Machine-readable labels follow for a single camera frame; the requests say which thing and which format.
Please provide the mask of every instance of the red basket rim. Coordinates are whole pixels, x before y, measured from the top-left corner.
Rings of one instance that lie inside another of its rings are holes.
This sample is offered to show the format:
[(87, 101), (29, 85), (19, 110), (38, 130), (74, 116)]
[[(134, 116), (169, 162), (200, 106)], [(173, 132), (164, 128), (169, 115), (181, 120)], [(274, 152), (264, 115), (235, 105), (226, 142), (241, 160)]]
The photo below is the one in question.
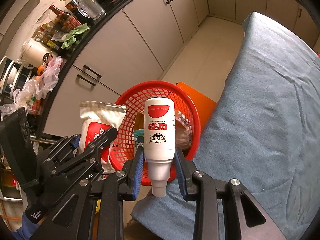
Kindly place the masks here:
[[(160, 87), (162, 89), (166, 89), (171, 92), (174, 92), (175, 94), (180, 96), (181, 99), (186, 101), (187, 105), (190, 107), (191, 113), (193, 115), (194, 127), (193, 127), (193, 134), (192, 134), (192, 144), (191, 144), (190, 150), (186, 156), (186, 160), (191, 161), (195, 157), (196, 151), (199, 146), (201, 127), (200, 127), (200, 117), (199, 117), (198, 111), (195, 107), (195, 104), (193, 103), (193, 101), (187, 95), (187, 93), (185, 91), (183, 91), (181, 88), (177, 87), (176, 85), (173, 85), (173, 84), (166, 82), (166, 81), (160, 81), (160, 80), (146, 81), (146, 82), (142, 82), (140, 84), (137, 84), (137, 85), (133, 86), (132, 88), (129, 88), (126, 92), (124, 92), (117, 99), (115, 104), (122, 106), (127, 101), (127, 99), (130, 98), (132, 95), (137, 94), (138, 92), (141, 92), (142, 90), (152, 89), (155, 86)], [(109, 158), (109, 159), (110, 159), (111, 165), (113, 166), (113, 168), (116, 171), (122, 169), (122, 166), (118, 162), (115, 162), (112, 158)], [(143, 186), (149, 186), (150, 179), (148, 181), (146, 178), (142, 178), (141, 184)]]

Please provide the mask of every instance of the white plastic container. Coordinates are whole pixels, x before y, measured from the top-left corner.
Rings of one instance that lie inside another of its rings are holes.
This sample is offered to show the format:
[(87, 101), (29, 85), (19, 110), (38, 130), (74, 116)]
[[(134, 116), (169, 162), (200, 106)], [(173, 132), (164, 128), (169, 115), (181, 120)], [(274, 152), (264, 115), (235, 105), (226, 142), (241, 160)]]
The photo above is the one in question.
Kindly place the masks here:
[(144, 157), (156, 197), (165, 196), (174, 149), (174, 102), (169, 98), (148, 99), (144, 108)]

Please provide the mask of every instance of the blue cloth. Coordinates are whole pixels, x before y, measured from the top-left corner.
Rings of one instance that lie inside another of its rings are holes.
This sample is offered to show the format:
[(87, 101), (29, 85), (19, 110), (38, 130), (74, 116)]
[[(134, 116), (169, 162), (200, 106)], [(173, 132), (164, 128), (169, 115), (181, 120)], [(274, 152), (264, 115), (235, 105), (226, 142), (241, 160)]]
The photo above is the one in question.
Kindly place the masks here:
[(22, 227), (20, 227), (16, 232), (12, 232), (13, 236), (17, 240), (28, 240), (33, 233), (37, 230), (39, 225), (32, 223), (27, 217), (26, 214), (22, 214)]
[[(320, 208), (320, 58), (264, 15), (252, 13), (243, 28), (194, 163), (215, 179), (239, 179), (285, 237), (298, 240)], [(165, 198), (148, 196), (132, 211), (165, 240), (192, 239), (194, 216), (177, 180)]]

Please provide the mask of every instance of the orange box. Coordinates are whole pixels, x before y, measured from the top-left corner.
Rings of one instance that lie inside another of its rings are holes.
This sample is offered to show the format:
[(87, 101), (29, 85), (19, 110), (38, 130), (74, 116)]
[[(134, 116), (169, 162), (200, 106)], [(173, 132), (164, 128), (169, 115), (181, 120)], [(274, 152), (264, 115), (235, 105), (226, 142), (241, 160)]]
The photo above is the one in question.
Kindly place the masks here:
[(179, 82), (176, 86), (180, 87), (186, 94), (191, 98), (193, 103), (196, 106), (200, 117), (201, 123), (201, 132), (204, 130), (209, 118), (211, 117), (213, 111), (215, 110), (217, 103), (210, 98), (206, 97), (204, 94), (201, 94), (197, 90), (189, 87), (185, 83)]

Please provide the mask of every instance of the red plastic basket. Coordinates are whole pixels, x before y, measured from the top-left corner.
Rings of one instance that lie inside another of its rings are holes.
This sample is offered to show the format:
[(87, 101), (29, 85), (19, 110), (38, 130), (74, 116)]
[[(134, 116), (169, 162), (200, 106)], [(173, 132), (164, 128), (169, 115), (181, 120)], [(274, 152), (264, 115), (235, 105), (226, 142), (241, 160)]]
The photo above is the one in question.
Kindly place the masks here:
[[(149, 98), (166, 97), (174, 101), (175, 110), (180, 110), (190, 121), (192, 128), (191, 148), (186, 156), (192, 160), (196, 155), (200, 141), (200, 119), (190, 97), (179, 87), (164, 81), (148, 81), (140, 83), (122, 94), (115, 102), (127, 107), (127, 114), (118, 129), (118, 137), (110, 153), (110, 162), (115, 170), (121, 170), (127, 160), (133, 159), (134, 139), (133, 124), (138, 112), (144, 111), (144, 102)], [(169, 181), (176, 178), (174, 165), (171, 165)], [(148, 178), (148, 164), (144, 164), (141, 185), (151, 186)]]

